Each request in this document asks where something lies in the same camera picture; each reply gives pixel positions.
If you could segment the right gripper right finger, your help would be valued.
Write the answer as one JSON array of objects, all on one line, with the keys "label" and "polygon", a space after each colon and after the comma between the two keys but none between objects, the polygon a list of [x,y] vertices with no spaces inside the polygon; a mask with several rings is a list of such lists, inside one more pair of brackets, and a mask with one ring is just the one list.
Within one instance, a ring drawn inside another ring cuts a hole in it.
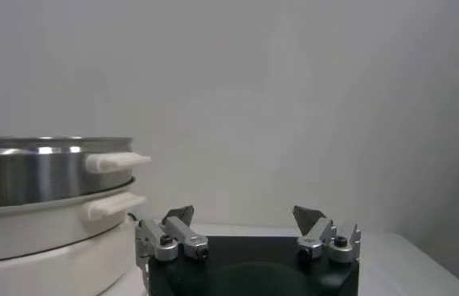
[{"label": "right gripper right finger", "polygon": [[294,206],[292,213],[301,232],[296,240],[300,262],[327,256],[332,262],[350,264],[360,258],[361,231],[356,223],[337,228],[321,211],[301,206]]}]

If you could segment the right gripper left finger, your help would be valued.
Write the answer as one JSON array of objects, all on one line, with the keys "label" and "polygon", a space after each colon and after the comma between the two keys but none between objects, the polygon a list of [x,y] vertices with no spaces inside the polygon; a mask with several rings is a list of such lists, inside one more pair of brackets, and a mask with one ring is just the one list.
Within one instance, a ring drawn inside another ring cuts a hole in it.
[{"label": "right gripper left finger", "polygon": [[158,223],[142,219],[136,223],[136,264],[145,268],[150,259],[172,262],[182,247],[186,257],[196,261],[209,258],[208,238],[191,229],[195,209],[193,205],[169,210]]}]

